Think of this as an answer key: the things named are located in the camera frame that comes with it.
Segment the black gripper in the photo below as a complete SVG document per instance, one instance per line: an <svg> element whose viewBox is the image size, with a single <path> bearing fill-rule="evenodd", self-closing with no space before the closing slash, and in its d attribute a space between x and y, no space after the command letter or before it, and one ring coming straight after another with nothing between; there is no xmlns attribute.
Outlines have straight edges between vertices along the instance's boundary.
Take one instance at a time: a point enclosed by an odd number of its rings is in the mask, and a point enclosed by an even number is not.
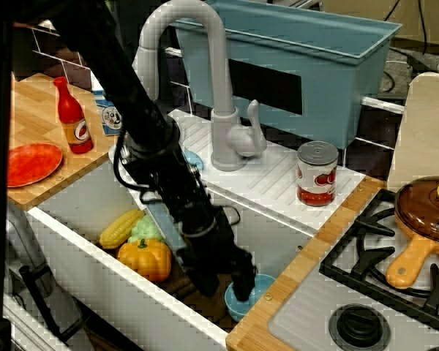
<svg viewBox="0 0 439 351"><path fill-rule="evenodd" d="M239 248L223 210L214 210L210 228L193 233L183 227L182 236L188 248L181 253L190 281L206 297L213 297L220 285L218 274L232 278L232 289L238 301L249 299L255 287L256 267L252 255Z"/></svg>

